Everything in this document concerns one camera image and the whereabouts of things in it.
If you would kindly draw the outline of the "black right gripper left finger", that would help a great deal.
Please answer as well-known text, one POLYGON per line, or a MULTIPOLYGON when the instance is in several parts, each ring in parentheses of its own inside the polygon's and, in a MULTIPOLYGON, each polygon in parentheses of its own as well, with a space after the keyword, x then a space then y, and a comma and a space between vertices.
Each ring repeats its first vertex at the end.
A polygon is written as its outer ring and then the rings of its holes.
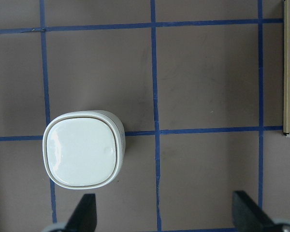
POLYGON ((94 232, 97 228, 97 206, 94 193, 84 194, 69 220, 51 224, 44 232, 94 232))

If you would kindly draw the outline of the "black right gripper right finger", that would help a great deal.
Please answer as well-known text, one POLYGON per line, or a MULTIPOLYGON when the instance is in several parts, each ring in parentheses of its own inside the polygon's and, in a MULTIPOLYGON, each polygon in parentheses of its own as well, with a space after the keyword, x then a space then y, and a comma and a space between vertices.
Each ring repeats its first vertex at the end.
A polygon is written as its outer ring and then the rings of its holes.
POLYGON ((290 232, 290 222, 272 220, 243 190, 232 193, 232 222, 239 232, 290 232))

